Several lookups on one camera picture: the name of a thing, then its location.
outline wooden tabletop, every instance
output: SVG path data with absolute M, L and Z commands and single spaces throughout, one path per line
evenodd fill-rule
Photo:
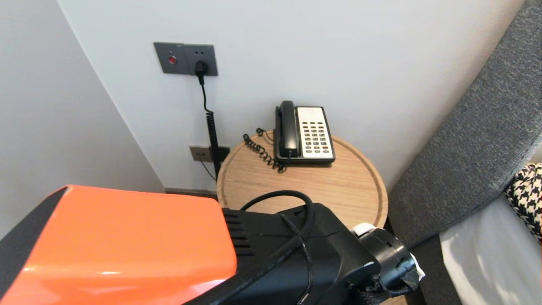
M 239 209 L 265 193 L 291 189 L 329 207 L 348 228 L 359 223 L 384 226 L 388 196 L 382 178 L 359 150 L 338 137 L 332 138 L 335 162 L 330 166 L 290 165 L 282 174 L 241 142 L 222 164 L 217 179 L 218 201 L 224 207 Z M 273 146 L 263 137 L 254 135 L 252 140 L 272 155 Z M 302 204 L 300 199 L 282 196 L 262 201 L 250 211 L 276 213 Z

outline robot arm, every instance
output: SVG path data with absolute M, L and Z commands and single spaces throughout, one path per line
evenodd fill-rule
M 305 205 L 244 211 L 282 195 Z M 269 193 L 242 210 L 67 186 L 0 240 L 0 305 L 377 304 L 418 286 L 394 236 L 352 233 L 306 195 Z

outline baseboard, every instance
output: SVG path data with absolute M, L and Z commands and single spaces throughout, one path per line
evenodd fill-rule
M 207 197 L 207 198 L 213 198 L 213 199 L 218 201 L 218 197 L 216 196 L 216 192 L 213 192 L 211 190 L 184 189 L 184 188 L 166 187 L 166 188 L 164 188 L 164 191 L 165 191 L 166 194 L 177 194 L 177 195 L 190 195 L 190 196 L 198 196 L 198 197 Z

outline white bedsheet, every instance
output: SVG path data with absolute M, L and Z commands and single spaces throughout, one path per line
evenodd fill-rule
M 463 305 L 542 304 L 540 245 L 504 195 L 440 240 Z

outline wall outlet panel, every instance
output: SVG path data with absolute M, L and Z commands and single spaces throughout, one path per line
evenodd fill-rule
M 158 61 L 162 67 L 164 73 L 170 74 L 190 74 L 188 65 L 186 64 L 186 58 L 184 56 L 184 44 L 182 43 L 169 43 L 169 42 L 155 42 L 154 49 L 158 56 Z M 171 64 L 169 58 L 174 56 L 177 60 L 176 64 Z
M 207 63 L 209 70 L 205 76 L 218 76 L 218 68 L 215 59 L 215 47 L 213 45 L 184 45 L 184 56 L 190 75 L 196 75 L 194 68 L 198 60 Z
M 201 158 L 202 162 L 212 162 L 211 146 L 192 145 L 190 147 L 190 152 L 192 153 L 194 161 L 199 161 Z M 228 146 L 218 147 L 218 155 L 221 162 L 226 159 L 229 153 L 230 148 Z
M 155 42 L 154 49 L 164 73 L 196 75 L 194 72 L 196 63 L 198 60 L 203 60 L 209 67 L 205 76 L 218 76 L 213 45 Z M 175 57 L 176 63 L 170 62 L 171 56 Z

